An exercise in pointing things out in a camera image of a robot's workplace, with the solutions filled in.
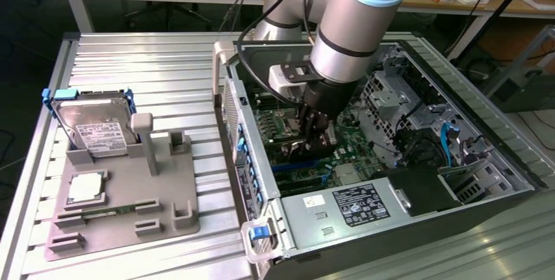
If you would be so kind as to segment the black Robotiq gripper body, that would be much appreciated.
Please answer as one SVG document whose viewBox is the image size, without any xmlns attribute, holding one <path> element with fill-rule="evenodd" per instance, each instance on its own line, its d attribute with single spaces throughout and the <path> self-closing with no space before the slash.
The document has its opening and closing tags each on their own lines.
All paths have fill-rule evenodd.
<svg viewBox="0 0 555 280">
<path fill-rule="evenodd" d="M 308 119 L 312 114 L 322 114 L 327 116 L 328 121 L 335 121 L 348 105 L 356 87 L 358 81 L 350 83 L 335 83 L 327 80 L 308 82 L 303 91 L 300 119 Z"/>
</svg>

